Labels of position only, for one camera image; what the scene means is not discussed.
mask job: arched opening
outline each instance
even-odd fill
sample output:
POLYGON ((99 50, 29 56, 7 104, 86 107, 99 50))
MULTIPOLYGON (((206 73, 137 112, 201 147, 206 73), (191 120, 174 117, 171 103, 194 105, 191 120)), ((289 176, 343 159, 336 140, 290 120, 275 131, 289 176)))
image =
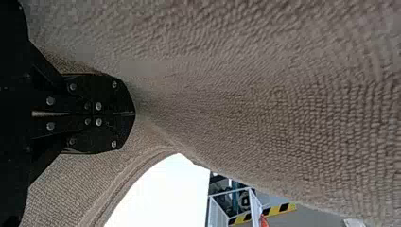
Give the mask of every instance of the arched opening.
POLYGON ((204 227, 209 176, 183 155, 169 156, 135 182, 105 226, 204 227))

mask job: black mount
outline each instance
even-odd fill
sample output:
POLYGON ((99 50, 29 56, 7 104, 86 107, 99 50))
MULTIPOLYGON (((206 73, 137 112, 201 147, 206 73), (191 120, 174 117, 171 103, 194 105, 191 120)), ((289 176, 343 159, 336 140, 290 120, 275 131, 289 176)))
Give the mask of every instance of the black mount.
POLYGON ((21 5, 0 3, 0 224, 18 226, 26 194, 60 153, 97 154, 122 148, 134 123, 120 79, 59 71, 29 41, 21 5))

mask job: hazard stripe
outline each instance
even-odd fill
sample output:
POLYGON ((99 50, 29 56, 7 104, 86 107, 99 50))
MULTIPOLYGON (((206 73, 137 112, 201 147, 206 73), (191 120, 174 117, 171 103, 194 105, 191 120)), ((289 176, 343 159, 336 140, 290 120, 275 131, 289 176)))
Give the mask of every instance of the hazard stripe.
MULTIPOLYGON (((263 209, 262 214, 265 218, 267 218, 271 216, 285 214, 295 210, 297 210, 295 203, 284 203, 278 206, 267 207, 263 209)), ((233 225, 243 224, 251 221, 251 219, 252 219, 251 213, 248 212, 240 216, 230 218, 228 225, 233 226, 233 225)))

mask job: screw head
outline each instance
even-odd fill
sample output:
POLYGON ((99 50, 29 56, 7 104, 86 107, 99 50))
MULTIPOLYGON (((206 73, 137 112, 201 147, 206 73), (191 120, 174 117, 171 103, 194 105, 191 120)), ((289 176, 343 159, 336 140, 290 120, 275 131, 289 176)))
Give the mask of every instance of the screw head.
POLYGON ((71 138, 71 139, 68 141, 68 144, 70 144, 70 145, 75 145, 76 142, 77 142, 77 139, 73 137, 73 138, 71 138))
POLYGON ((98 111, 101 111, 101 102, 97 102, 96 103, 96 105, 95 105, 95 108, 98 110, 98 111))
POLYGON ((91 103, 87 102, 85 103, 85 105, 83 106, 83 108, 85 108, 85 110, 89 110, 89 108, 91 108, 91 103))
POLYGON ((32 148, 30 146, 26 146, 26 147, 24 147, 24 151, 26 153, 30 153, 30 152, 32 152, 32 148))
POLYGON ((76 85, 75 83, 71 83, 71 84, 70 84, 70 90, 71 90, 71 91, 77 90, 77 85, 76 85))
POLYGON ((95 123, 96 123, 97 126, 101 126, 103 121, 100 118, 98 118, 95 123))
POLYGON ((91 124, 91 118, 86 118, 85 119, 85 125, 91 124))
POLYGON ((49 96, 49 97, 46 99, 46 104, 47 104, 48 106, 53 106, 54 103, 56 103, 56 98, 54 98, 54 97, 52 97, 52 96, 49 96))
POLYGON ((31 80, 32 79, 32 77, 30 76, 29 73, 24 73, 23 78, 26 79, 26 80, 31 80))
POLYGON ((49 131, 53 131, 55 127, 56 127, 56 124, 55 124, 54 122, 48 122, 48 123, 46 124, 46 128, 47 128, 49 131))

